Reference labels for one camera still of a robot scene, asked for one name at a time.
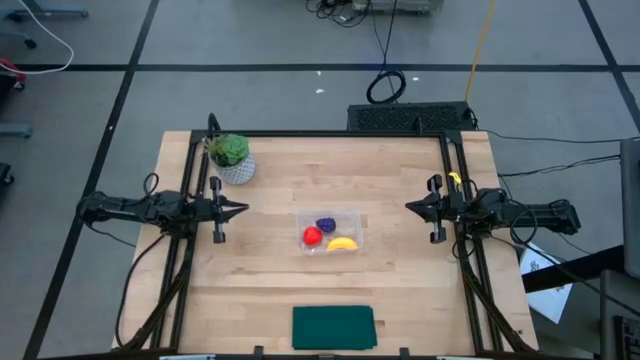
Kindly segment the black desk beam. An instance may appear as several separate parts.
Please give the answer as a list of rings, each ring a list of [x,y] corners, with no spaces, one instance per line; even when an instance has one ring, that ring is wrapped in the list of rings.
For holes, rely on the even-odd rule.
[[[522,280],[525,292],[531,293],[592,280],[605,270],[624,272],[624,247],[622,245],[565,263],[553,263],[551,266],[523,275]]]

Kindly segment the dark green cloth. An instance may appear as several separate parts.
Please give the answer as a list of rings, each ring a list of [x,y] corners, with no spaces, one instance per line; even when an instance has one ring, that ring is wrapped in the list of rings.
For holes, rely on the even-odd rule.
[[[373,349],[378,345],[370,306],[299,306],[292,311],[295,350]]]

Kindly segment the white paper sheet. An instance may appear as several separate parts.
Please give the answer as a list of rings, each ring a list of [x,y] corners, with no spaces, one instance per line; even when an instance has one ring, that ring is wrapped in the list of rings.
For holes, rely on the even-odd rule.
[[[561,261],[559,259],[547,254],[535,244],[530,243],[520,257],[520,273],[522,276],[525,276],[528,273],[560,263]],[[568,284],[531,292],[527,294],[527,302],[531,309],[553,323],[558,324],[564,312],[571,289],[572,284]]]

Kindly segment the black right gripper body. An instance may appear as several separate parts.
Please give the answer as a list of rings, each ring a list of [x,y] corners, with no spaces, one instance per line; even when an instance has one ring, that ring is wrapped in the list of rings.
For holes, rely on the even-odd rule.
[[[441,175],[433,175],[427,181],[427,217],[428,222],[433,224],[433,231],[430,234],[430,242],[432,244],[442,243],[447,239],[446,230],[442,225],[443,220],[456,221],[459,219],[463,208],[463,195],[455,191],[452,195],[440,194],[443,186],[443,178]]]

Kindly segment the grey device box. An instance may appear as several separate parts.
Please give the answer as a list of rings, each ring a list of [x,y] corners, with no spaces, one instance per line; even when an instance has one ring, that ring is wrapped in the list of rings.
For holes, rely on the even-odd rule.
[[[444,0],[350,0],[355,11],[392,11],[393,9],[415,13],[438,11]]]

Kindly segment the grey desk with keyboard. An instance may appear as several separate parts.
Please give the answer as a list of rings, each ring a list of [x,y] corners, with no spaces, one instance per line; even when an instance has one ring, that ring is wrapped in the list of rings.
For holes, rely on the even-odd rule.
[[[601,341],[602,360],[617,360],[616,316],[640,322],[640,280],[605,270],[600,277]]]

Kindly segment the grey cabinet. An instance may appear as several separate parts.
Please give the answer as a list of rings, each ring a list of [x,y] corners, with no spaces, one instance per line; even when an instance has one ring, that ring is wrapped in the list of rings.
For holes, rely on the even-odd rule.
[[[624,268],[640,279],[640,141],[620,142]]]

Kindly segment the black perforated computer case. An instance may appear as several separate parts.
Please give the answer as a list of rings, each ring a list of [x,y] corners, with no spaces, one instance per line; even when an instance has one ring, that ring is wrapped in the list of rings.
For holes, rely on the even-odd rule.
[[[477,125],[473,110],[464,101],[350,105],[347,113],[350,131],[471,131]]]

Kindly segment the red object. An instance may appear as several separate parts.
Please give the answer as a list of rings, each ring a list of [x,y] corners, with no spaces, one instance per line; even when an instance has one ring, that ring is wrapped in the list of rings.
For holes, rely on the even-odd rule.
[[[20,83],[24,83],[26,81],[26,75],[23,74],[15,64],[10,62],[9,60],[0,57],[0,68],[4,71],[10,72],[17,77],[17,81]]]

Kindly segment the black metal table frame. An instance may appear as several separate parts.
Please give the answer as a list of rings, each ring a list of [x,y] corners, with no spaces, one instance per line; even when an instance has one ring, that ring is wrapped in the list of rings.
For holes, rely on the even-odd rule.
[[[193,240],[161,239],[144,226],[140,263],[120,321],[129,340],[155,307],[165,277],[190,258],[188,287],[161,320],[151,345],[185,353],[292,352],[297,306],[368,305],[377,355],[471,355],[491,349],[495,327],[468,296],[449,243],[433,245],[430,227],[406,208],[425,196],[434,174],[458,172],[497,185],[488,138],[349,134],[342,131],[254,135],[252,180],[228,186],[249,209],[213,240],[202,224]],[[307,255],[298,245],[299,214],[354,210],[363,246],[352,253]]]

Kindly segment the yellow toy banana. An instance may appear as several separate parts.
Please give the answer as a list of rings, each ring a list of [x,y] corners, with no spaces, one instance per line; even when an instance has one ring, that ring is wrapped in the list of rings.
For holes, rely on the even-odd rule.
[[[348,237],[338,237],[329,241],[326,250],[328,252],[338,250],[357,250],[358,244],[355,240]]]

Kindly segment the grey table foot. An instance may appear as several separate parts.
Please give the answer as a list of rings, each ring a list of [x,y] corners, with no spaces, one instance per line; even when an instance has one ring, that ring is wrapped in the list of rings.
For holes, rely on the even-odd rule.
[[[83,18],[89,16],[86,7],[75,4],[49,4],[40,0],[19,0],[18,7],[0,7],[0,18],[7,18],[19,23],[24,17],[33,14],[40,18],[50,18],[52,16],[77,15]]]
[[[24,123],[0,123],[0,137],[30,138],[33,129]]]

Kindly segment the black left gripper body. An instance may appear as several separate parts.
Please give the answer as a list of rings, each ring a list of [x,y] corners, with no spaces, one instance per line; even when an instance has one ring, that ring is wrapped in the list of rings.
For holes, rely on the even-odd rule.
[[[209,188],[212,196],[209,199],[204,198],[200,208],[200,222],[214,222],[213,225],[213,242],[222,244],[224,242],[224,231],[222,226],[222,205],[220,204],[221,180],[216,176],[209,178]]]

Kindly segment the succulent in triangle-patterned pot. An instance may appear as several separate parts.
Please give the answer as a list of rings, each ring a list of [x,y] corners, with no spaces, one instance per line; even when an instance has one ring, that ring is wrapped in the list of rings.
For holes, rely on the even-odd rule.
[[[223,182],[243,185],[253,178],[256,162],[246,137],[237,134],[205,137],[204,149]]]

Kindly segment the clear plastic tupperware container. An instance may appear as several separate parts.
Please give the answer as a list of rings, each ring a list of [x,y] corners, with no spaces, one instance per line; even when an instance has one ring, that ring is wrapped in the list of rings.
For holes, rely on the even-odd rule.
[[[316,226],[315,222],[320,218],[332,217],[336,220],[337,227],[332,233],[323,232],[322,243],[315,247],[307,247],[303,244],[303,232],[308,226]],[[361,250],[364,245],[364,236],[360,214],[357,210],[342,211],[306,211],[296,215],[297,243],[300,251],[305,255],[337,255],[353,253]],[[327,244],[330,240],[338,237],[348,237],[358,244],[357,250],[338,250],[328,252]]]

